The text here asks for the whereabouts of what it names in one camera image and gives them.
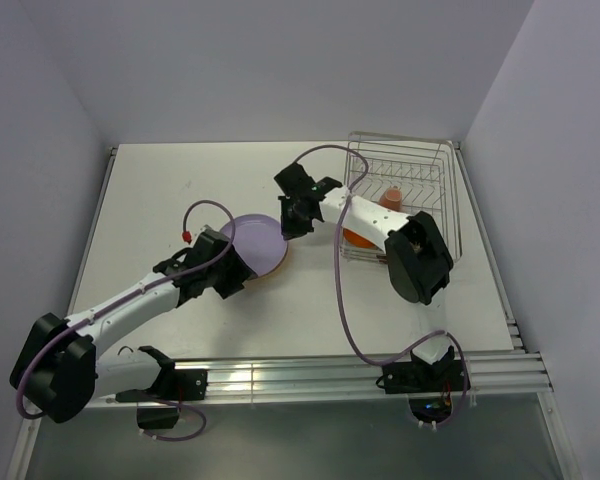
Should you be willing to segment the purple plastic plate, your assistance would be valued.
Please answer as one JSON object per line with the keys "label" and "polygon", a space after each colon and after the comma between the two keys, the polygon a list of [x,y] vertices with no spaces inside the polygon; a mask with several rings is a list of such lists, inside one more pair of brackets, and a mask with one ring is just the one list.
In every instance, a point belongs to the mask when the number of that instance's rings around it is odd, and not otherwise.
{"label": "purple plastic plate", "polygon": [[235,218],[233,246],[256,278],[276,270],[288,252],[280,222],[264,214],[246,214]]}

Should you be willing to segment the orange white bowl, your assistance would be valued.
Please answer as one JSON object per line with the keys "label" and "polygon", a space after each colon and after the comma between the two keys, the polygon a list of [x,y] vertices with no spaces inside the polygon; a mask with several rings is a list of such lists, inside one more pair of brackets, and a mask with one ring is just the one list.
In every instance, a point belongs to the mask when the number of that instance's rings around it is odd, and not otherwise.
{"label": "orange white bowl", "polygon": [[343,230],[343,237],[350,245],[356,248],[374,249],[376,247],[376,245],[373,242],[360,236],[359,234],[356,234],[355,232],[349,229]]}

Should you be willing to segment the pink coffee mug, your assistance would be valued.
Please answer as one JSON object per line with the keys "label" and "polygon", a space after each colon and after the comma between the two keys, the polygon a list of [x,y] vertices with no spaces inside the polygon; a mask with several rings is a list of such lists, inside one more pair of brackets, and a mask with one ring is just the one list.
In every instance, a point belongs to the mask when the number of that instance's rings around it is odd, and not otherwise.
{"label": "pink coffee mug", "polygon": [[380,196],[378,204],[391,211],[400,212],[402,209],[402,192],[397,186],[388,187]]}

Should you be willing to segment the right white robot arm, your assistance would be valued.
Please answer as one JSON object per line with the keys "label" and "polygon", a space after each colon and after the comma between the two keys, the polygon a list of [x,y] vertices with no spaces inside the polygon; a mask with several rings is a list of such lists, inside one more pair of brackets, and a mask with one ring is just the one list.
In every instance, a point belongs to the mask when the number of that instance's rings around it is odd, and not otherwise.
{"label": "right white robot arm", "polygon": [[314,231],[315,220],[336,226],[334,270],[339,312],[344,312],[339,268],[341,231],[347,229],[370,241],[384,255],[394,291],[418,307],[421,340],[410,353],[415,383],[432,390],[448,374],[442,360],[451,340],[446,336],[445,289],[454,261],[433,217],[420,211],[397,212],[354,194],[331,177],[314,180],[294,162],[275,177],[282,191],[281,232],[286,240]]}

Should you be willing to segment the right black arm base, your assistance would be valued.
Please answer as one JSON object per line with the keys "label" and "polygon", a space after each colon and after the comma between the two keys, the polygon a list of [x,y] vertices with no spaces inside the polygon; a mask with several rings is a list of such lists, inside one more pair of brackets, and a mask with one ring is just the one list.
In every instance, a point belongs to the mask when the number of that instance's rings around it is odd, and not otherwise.
{"label": "right black arm base", "polygon": [[375,385],[387,395],[407,395],[418,427],[436,431],[467,399],[471,382],[465,362],[449,346],[433,364],[411,354],[409,362],[383,366]]}

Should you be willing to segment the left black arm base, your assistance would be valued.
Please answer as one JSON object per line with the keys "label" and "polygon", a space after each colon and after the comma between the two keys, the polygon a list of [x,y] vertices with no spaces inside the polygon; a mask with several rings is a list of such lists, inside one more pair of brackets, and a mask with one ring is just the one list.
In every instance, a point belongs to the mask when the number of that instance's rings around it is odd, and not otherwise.
{"label": "left black arm base", "polygon": [[[193,402],[205,399],[208,385],[206,369],[173,369],[160,374],[154,384],[145,390],[127,390],[115,395],[118,403],[135,403],[136,423],[141,433],[165,442],[181,442],[200,436],[206,426],[205,414]],[[198,428],[184,436],[167,436],[185,414],[199,420]]]}

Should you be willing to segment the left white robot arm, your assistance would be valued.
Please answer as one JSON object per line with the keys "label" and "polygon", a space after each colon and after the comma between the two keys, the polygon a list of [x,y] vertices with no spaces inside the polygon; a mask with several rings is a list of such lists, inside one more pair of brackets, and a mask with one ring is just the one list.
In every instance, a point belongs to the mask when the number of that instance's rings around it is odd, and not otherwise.
{"label": "left white robot arm", "polygon": [[[100,363],[100,356],[149,320],[206,289],[226,299],[256,276],[231,237],[206,229],[193,246],[158,262],[136,284],[100,305],[66,318],[43,315],[34,322],[9,379],[19,414],[64,423],[101,396],[176,399],[175,362],[158,349],[141,346],[111,364]],[[37,415],[26,410],[26,401],[38,408]]]}

